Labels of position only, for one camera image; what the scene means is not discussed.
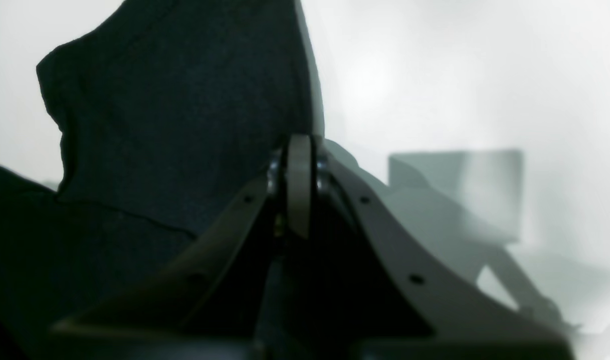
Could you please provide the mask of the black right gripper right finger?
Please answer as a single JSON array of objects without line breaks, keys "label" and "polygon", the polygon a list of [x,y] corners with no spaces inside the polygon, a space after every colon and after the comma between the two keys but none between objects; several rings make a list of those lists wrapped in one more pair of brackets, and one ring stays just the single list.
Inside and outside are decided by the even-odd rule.
[{"label": "black right gripper right finger", "polygon": [[506,309],[453,273],[375,192],[306,136],[310,242],[335,295],[346,360],[570,360],[558,334]]}]

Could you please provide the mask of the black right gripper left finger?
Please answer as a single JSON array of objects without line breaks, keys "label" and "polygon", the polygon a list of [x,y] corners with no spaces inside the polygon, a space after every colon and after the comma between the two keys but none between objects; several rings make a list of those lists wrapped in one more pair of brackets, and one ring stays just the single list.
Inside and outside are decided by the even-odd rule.
[{"label": "black right gripper left finger", "polygon": [[305,237],[305,135],[272,152],[158,275],[53,326],[52,360],[266,360],[257,333],[276,235]]}]

